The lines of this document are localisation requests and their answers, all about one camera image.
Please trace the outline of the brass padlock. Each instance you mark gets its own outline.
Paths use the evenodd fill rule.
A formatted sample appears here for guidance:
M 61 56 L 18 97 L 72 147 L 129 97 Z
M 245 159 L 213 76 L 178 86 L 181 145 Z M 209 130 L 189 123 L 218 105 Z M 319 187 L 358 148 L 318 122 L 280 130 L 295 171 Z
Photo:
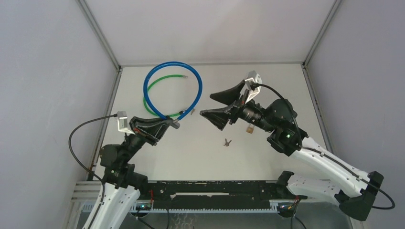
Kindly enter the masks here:
M 246 129 L 246 132 L 249 134 L 252 134 L 254 132 L 254 129 L 255 129 L 255 126 L 253 124 L 249 124 Z

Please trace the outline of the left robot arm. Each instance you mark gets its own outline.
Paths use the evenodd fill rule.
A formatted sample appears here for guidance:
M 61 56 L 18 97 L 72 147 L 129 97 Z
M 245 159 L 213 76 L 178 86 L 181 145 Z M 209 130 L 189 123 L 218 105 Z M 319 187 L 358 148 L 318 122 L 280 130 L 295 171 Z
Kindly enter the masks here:
M 137 199 L 149 194 L 148 178 L 135 172 L 130 159 L 145 145 L 157 145 L 169 127 L 178 129 L 170 117 L 129 119 L 126 112 L 113 115 L 118 131 L 124 133 L 121 144 L 104 145 L 100 165 L 105 168 L 96 204 L 84 224 L 85 229 L 118 229 Z

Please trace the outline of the blue lock keys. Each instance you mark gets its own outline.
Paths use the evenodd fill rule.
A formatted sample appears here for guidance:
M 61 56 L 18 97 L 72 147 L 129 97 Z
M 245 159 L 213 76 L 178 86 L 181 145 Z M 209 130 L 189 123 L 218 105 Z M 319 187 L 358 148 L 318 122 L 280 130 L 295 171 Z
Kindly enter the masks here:
M 228 139 L 224 139 L 224 146 L 228 147 L 230 145 L 230 143 L 232 142 L 232 140 L 228 140 Z

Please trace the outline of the blue cable lock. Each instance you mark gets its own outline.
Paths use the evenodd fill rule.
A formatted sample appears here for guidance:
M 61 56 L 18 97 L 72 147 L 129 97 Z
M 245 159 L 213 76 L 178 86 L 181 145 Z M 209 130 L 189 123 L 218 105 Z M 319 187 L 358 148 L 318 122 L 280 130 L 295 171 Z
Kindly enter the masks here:
M 203 93 L 203 81 L 191 65 L 170 61 L 147 73 L 142 91 L 144 108 L 151 116 L 179 122 L 194 112 Z

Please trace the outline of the green cable lock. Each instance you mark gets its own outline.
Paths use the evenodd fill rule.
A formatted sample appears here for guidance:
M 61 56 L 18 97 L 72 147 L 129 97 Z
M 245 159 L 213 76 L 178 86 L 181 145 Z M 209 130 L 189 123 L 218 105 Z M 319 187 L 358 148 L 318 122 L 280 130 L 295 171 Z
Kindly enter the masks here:
M 169 74 L 150 82 L 147 87 L 150 102 L 165 116 L 176 118 L 183 114 L 188 105 L 177 92 L 188 85 L 188 76 Z

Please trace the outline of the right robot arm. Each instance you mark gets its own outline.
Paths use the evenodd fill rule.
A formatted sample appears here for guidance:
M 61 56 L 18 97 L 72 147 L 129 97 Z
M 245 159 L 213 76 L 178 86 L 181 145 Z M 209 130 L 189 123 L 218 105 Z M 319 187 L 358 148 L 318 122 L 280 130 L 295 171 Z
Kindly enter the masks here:
M 250 94 L 259 88 L 258 83 L 243 81 L 231 89 L 213 93 L 211 99 L 224 104 L 224 108 L 203 110 L 200 115 L 220 130 L 239 119 L 244 120 L 268 132 L 267 141 L 277 152 L 299 160 L 327 177 L 318 180 L 284 171 L 276 185 L 279 197 L 315 198 L 338 206 L 353 219 L 367 220 L 381 191 L 383 175 L 357 169 L 321 147 L 298 127 L 297 113 L 284 97 L 279 96 L 267 108 L 250 99 Z

